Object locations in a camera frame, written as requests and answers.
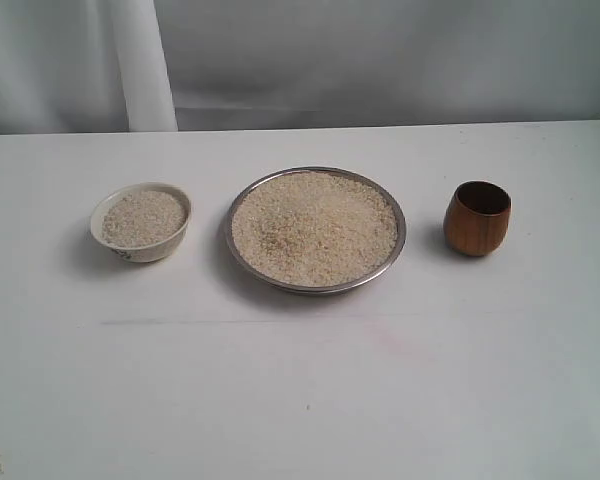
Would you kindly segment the brown wooden cup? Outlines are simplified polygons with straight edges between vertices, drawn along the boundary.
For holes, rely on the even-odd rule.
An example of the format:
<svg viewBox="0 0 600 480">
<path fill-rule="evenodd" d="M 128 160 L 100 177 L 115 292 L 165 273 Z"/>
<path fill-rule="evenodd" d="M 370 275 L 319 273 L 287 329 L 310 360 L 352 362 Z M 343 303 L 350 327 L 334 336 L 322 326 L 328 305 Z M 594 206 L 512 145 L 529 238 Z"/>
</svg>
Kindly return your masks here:
<svg viewBox="0 0 600 480">
<path fill-rule="evenodd" d="M 443 220 L 446 244 L 470 257 L 491 254 L 507 234 L 511 209 L 509 194 L 495 184 L 468 181 L 459 185 Z"/>
</svg>

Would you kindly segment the round steel rice tray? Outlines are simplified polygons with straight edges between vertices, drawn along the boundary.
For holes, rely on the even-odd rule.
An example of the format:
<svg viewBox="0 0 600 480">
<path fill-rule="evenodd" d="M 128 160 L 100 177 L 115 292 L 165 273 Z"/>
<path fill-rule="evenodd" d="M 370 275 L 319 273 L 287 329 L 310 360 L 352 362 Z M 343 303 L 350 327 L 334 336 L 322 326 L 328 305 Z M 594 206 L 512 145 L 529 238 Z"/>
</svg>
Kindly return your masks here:
<svg viewBox="0 0 600 480">
<path fill-rule="evenodd" d="M 246 272 L 279 289 L 335 295 L 387 271 L 406 243 L 398 202 L 378 183 L 330 167 L 274 172 L 246 187 L 224 219 Z"/>
</svg>

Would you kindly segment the white floral ceramic bowl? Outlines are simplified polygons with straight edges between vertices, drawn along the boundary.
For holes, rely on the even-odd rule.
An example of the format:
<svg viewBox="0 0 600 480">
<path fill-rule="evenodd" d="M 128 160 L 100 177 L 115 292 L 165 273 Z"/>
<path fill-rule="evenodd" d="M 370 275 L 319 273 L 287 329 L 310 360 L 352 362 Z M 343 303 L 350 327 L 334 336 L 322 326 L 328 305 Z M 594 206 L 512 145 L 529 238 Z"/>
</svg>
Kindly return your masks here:
<svg viewBox="0 0 600 480">
<path fill-rule="evenodd" d="M 128 262 L 152 263 L 179 247 L 192 210 L 191 200 L 176 186 L 160 182 L 129 185 L 95 207 L 90 234 Z"/>
</svg>

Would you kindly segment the white backdrop curtain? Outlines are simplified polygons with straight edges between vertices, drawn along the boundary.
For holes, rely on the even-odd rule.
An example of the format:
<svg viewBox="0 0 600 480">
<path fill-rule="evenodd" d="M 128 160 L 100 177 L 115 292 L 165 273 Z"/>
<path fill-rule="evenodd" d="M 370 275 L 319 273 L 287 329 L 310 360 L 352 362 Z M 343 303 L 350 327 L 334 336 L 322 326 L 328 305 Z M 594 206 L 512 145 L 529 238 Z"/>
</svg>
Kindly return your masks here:
<svg viewBox="0 0 600 480">
<path fill-rule="evenodd" d="M 600 1 L 0 1 L 0 134 L 600 119 Z"/>
</svg>

